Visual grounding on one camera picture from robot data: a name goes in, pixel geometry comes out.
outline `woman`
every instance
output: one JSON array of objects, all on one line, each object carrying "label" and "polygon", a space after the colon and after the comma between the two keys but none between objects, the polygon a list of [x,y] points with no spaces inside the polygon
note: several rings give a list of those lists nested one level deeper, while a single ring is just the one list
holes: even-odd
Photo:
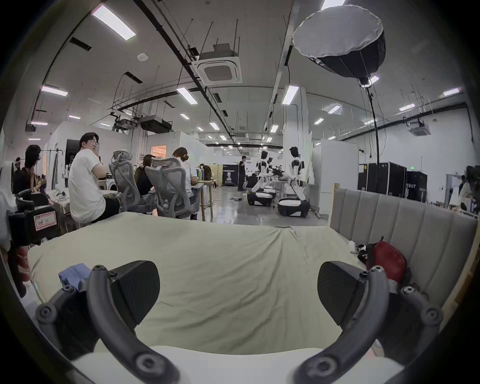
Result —
[{"label": "woman", "polygon": [[[173,157],[180,159],[180,164],[185,168],[185,189],[187,190],[187,196],[190,199],[190,204],[193,204],[197,200],[198,189],[193,189],[192,186],[198,184],[198,176],[195,169],[190,167],[188,162],[188,151],[184,147],[177,148],[173,151]],[[190,220],[196,220],[197,214],[190,215]]]},{"label": "woman", "polygon": [[152,183],[145,172],[145,167],[152,166],[152,158],[155,158],[153,155],[145,155],[142,165],[140,165],[135,171],[135,183],[137,184],[138,192],[142,197],[143,202],[140,204],[145,204],[150,206],[153,211],[156,208],[156,193],[149,193],[152,189]]}]

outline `concrete floor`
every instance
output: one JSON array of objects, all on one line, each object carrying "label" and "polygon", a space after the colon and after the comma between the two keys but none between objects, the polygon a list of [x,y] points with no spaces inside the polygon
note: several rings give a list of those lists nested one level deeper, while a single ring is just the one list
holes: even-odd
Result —
[{"label": "concrete floor", "polygon": [[[208,188],[204,189],[207,202]],[[231,200],[232,197],[242,197],[242,201]],[[248,205],[247,193],[237,191],[237,187],[218,187],[212,189],[213,222],[226,224],[246,224],[263,226],[323,226],[327,225],[326,219],[318,219],[313,211],[302,217],[283,217],[277,208],[260,205]],[[205,221],[210,221],[210,208],[205,208]]]}]

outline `mattress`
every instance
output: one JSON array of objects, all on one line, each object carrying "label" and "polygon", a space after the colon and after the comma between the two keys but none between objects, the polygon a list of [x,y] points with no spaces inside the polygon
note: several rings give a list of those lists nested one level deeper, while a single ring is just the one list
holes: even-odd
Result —
[{"label": "mattress", "polygon": [[330,260],[359,263],[329,227],[226,225],[129,212],[35,246],[28,259],[43,301],[61,288],[58,273],[70,265],[112,269],[151,260],[161,288],[135,329],[138,338],[149,346],[224,354],[333,343],[341,330],[318,299],[318,271]]}]

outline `office chair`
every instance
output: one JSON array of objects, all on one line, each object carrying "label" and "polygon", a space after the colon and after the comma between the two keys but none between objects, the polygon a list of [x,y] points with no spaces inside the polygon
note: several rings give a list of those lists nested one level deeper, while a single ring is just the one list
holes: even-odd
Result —
[{"label": "office chair", "polygon": [[147,177],[157,193],[157,212],[159,216],[184,218],[197,213],[200,198],[193,204],[185,188],[185,168],[175,157],[154,159],[153,167],[145,167]]},{"label": "office chair", "polygon": [[113,152],[108,167],[119,192],[120,212],[147,213],[148,206],[139,204],[141,197],[133,176],[132,154],[123,149]]}]

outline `ceiling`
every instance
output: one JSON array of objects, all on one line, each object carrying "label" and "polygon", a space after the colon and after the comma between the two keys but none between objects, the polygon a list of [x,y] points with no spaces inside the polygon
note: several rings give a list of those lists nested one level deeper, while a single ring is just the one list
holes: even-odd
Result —
[{"label": "ceiling", "polygon": [[[144,3],[184,54],[152,1],[144,0]],[[375,112],[380,120],[382,117],[385,121],[401,118],[399,107],[409,103],[420,104],[421,100],[417,100],[419,95],[428,104],[439,99],[444,90],[462,87],[455,57],[429,26],[428,20],[422,19],[409,5],[412,2],[353,0],[347,3],[369,9],[384,25],[386,57],[376,73],[380,80],[372,89]],[[35,119],[48,121],[49,125],[38,128],[39,137],[51,133],[62,121],[70,120],[68,115],[80,116],[82,124],[110,129],[100,123],[113,124],[114,117],[109,114],[114,102],[124,106],[144,97],[175,91],[177,84],[195,87],[172,50],[132,0],[109,0],[106,5],[136,36],[124,41],[95,17],[86,17],[73,36],[92,48],[86,51],[68,44],[56,59],[47,84],[67,90],[69,94],[67,97],[41,94],[37,109],[46,112],[36,113]],[[238,19],[240,49],[237,40],[235,50],[239,52],[243,81],[231,86],[212,87],[210,92],[220,95],[222,102],[217,106],[224,123],[231,127],[232,132],[248,132],[250,143],[261,142],[260,134],[267,116],[291,6],[292,0],[164,0],[159,3],[183,44],[196,47],[198,51],[211,22],[204,51],[211,51],[217,40],[218,43],[230,43],[233,48]],[[137,60],[140,53],[145,53],[149,59],[140,62]],[[122,77],[126,71],[142,83]],[[332,134],[338,136],[338,133],[347,137],[348,132],[358,133],[368,128],[364,123],[371,119],[370,109],[365,106],[366,95],[357,81],[320,68],[296,49],[292,50],[289,59],[289,74],[284,72],[281,78],[279,100],[275,104],[273,122],[280,127],[284,115],[281,95],[289,82],[306,88],[309,127],[314,139]],[[218,134],[225,133],[225,128],[200,92],[192,94],[198,101],[196,106],[189,105],[177,94],[141,104],[135,110],[144,115],[157,114],[171,121],[175,130],[198,134],[198,138],[206,144],[215,143]],[[330,115],[327,111],[332,104],[340,104],[342,108]],[[228,116],[223,116],[221,110],[225,110]],[[185,120],[181,113],[190,119]],[[314,125],[319,117],[324,121]],[[216,121],[221,131],[214,131],[208,124],[210,121]],[[271,143],[282,144],[281,129],[273,135]]]}]

